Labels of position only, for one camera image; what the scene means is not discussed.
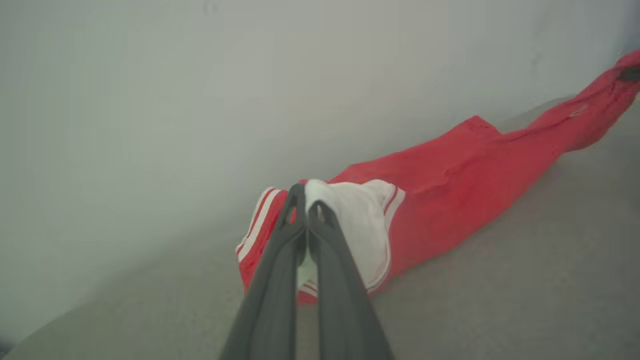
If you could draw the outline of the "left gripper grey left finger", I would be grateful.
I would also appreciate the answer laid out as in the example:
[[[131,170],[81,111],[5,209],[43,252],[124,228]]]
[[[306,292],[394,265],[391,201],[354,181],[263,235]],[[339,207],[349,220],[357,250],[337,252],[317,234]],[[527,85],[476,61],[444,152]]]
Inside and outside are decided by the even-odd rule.
[[[305,185],[269,187],[254,208],[236,248],[243,271],[252,270],[222,360],[294,360],[298,267],[306,257]]]

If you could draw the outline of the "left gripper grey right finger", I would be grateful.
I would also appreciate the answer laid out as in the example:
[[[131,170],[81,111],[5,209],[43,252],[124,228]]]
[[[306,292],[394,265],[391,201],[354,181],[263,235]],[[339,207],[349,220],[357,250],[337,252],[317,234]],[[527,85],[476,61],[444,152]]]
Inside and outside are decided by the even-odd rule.
[[[307,226],[311,255],[317,264],[320,358],[393,360],[336,212],[315,201],[307,211]]]

